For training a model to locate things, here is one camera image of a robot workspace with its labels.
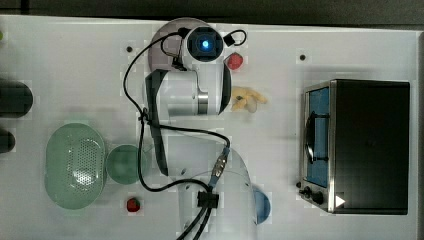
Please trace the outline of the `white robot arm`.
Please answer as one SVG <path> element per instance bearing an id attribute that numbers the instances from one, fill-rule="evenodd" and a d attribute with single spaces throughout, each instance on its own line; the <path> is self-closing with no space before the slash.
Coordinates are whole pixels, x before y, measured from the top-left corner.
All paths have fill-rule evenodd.
<path id="1" fill-rule="evenodd" d="M 249 173 L 230 139 L 212 130 L 177 126 L 206 119 L 231 100 L 225 39 L 208 25 L 160 31 L 154 45 L 178 40 L 177 52 L 149 51 L 145 78 L 148 123 L 160 172 L 178 196 L 178 240 L 257 240 L 257 213 Z"/>

